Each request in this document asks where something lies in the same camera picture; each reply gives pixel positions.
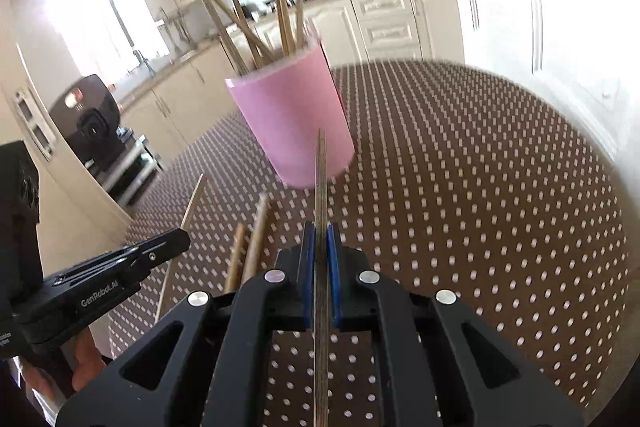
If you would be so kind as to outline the left hand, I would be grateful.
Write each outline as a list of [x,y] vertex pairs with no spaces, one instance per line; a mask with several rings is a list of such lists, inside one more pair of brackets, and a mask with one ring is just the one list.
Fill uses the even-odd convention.
[[62,402],[65,387],[81,391],[106,367],[89,327],[46,357],[17,360],[26,384],[52,404]]

